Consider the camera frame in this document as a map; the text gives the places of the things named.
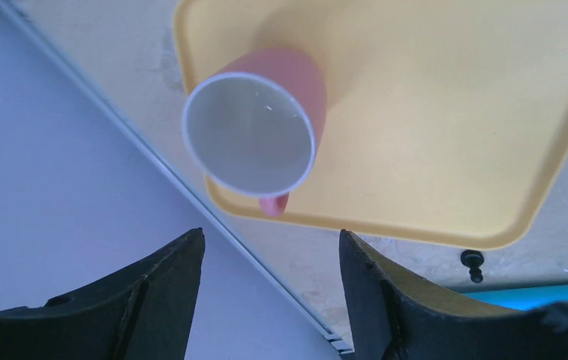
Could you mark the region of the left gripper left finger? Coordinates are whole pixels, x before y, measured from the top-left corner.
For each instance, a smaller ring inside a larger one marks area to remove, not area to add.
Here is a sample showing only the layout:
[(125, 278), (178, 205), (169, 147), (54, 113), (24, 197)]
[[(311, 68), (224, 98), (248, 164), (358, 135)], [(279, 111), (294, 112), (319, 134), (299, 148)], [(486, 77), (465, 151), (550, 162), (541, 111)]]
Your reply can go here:
[(0, 359), (183, 359), (205, 253), (200, 228), (43, 307), (0, 311)]

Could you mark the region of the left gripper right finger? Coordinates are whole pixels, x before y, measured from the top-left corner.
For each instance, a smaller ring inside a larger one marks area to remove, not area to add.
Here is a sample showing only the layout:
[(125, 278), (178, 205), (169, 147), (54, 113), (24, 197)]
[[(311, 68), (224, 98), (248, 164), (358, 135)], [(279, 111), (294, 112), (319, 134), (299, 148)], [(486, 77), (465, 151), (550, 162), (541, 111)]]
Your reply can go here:
[(357, 359), (568, 359), (568, 301), (514, 310), (469, 298), (342, 230), (339, 263)]

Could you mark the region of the pink mug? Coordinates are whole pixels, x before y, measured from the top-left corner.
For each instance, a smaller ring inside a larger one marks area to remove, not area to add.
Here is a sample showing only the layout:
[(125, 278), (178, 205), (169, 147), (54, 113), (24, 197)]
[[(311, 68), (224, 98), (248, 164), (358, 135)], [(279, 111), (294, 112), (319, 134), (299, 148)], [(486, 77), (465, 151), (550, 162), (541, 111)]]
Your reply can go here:
[(312, 57), (261, 49), (194, 88), (182, 110), (182, 136), (215, 183), (277, 216), (314, 165), (326, 113), (326, 83)]

